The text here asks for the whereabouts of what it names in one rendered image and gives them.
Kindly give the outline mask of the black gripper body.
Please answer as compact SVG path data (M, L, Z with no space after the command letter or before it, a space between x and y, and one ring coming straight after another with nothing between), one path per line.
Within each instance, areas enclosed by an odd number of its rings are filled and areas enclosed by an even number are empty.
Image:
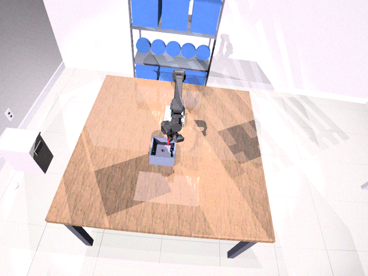
M161 126L166 125L166 124L170 124L170 126L172 126L172 122L169 121L169 120L161 122ZM173 132L172 137L173 137L173 140L176 143L184 141L184 137L181 134L179 134L178 132Z

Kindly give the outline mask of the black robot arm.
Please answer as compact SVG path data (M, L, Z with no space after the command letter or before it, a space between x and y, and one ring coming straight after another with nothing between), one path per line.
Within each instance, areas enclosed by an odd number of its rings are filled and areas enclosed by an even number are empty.
M181 119L184 118L185 115L185 106L182 100L182 83L186 79L186 72L184 70L175 69L173 71L172 79L175 82L174 98L170 103L172 126L170 126L170 124L161 126L162 133L166 135L181 131ZM183 115L181 114L182 112Z

